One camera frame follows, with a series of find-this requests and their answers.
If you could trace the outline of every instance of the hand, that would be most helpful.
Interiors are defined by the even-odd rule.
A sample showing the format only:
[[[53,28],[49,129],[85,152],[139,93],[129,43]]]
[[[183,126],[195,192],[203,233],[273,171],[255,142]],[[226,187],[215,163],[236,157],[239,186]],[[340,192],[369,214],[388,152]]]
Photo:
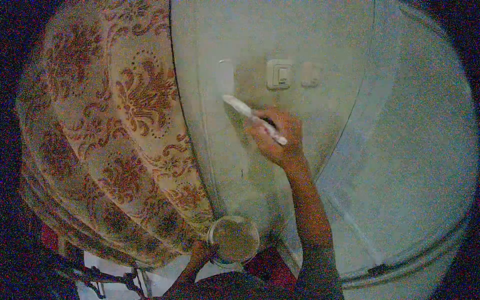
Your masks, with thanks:
[[[304,160],[300,120],[276,108],[258,110],[254,114],[259,118],[271,119],[279,133],[288,141],[286,145],[281,146],[268,134],[261,123],[254,123],[245,130],[256,141],[258,150],[262,155],[285,171],[287,168],[294,167],[297,162]]]
[[[215,253],[215,247],[210,246],[207,242],[197,240],[193,244],[192,256],[188,263],[190,267],[200,270],[210,261]]]

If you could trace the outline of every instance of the patterned fabric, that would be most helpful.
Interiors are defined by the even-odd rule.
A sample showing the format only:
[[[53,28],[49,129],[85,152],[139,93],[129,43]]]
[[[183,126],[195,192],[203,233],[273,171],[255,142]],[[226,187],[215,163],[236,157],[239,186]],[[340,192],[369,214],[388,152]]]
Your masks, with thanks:
[[[168,2],[72,1],[50,20],[17,99],[24,200],[119,264],[189,253],[212,210],[181,110]]]

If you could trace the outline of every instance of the red fabric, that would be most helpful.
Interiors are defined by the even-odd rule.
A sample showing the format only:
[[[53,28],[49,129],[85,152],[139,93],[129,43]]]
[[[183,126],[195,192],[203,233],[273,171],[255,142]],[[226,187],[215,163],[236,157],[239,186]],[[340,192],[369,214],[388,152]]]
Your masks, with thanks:
[[[274,286],[292,290],[295,288],[297,279],[275,248],[269,248],[256,255],[248,262],[244,269],[260,279]]]
[[[47,225],[43,224],[42,226],[42,244],[46,247],[51,249],[52,251],[58,252],[59,250],[59,238],[55,231],[50,229]]]

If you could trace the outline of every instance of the wrist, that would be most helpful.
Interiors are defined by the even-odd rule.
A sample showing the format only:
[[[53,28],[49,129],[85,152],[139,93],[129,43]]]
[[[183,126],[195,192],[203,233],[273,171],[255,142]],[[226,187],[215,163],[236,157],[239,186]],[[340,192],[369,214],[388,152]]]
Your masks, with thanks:
[[[282,165],[282,169],[288,177],[305,177],[310,174],[310,168],[305,156],[297,156],[289,159]]]
[[[195,262],[195,261],[189,261],[187,266],[185,267],[185,270],[192,271],[192,272],[199,272],[205,264],[201,264],[200,262]]]

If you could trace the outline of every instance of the finger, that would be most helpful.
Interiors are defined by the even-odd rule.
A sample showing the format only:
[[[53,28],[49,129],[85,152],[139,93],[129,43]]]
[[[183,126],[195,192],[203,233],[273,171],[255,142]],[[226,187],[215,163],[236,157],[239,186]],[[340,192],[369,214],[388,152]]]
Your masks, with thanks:
[[[274,139],[270,136],[267,129],[260,124],[254,124],[250,131],[252,138],[261,150],[271,151],[271,147],[276,145]]]
[[[277,108],[267,107],[266,109],[254,111],[254,114],[259,118],[268,118],[272,120],[275,124],[275,127],[277,127],[279,130],[283,130],[285,127],[283,113]]]

